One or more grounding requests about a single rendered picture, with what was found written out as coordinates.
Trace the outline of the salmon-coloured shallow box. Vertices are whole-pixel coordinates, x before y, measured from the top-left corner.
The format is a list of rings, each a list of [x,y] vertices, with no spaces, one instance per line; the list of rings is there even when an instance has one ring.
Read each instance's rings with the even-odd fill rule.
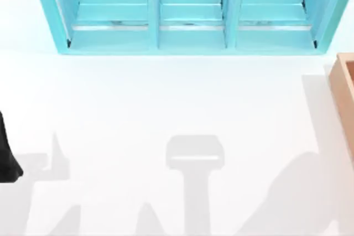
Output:
[[[350,158],[354,164],[354,53],[338,53],[329,82]]]

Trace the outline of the light blue rack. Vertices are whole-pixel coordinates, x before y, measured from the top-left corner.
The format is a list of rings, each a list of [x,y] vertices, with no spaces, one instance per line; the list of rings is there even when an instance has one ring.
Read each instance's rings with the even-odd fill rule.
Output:
[[[65,55],[317,55],[348,0],[40,0]]]

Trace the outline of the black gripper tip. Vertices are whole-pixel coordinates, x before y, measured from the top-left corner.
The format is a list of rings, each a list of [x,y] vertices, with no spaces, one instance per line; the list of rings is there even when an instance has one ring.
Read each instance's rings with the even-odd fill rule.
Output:
[[[24,171],[9,146],[2,112],[0,111],[0,183],[14,183]]]

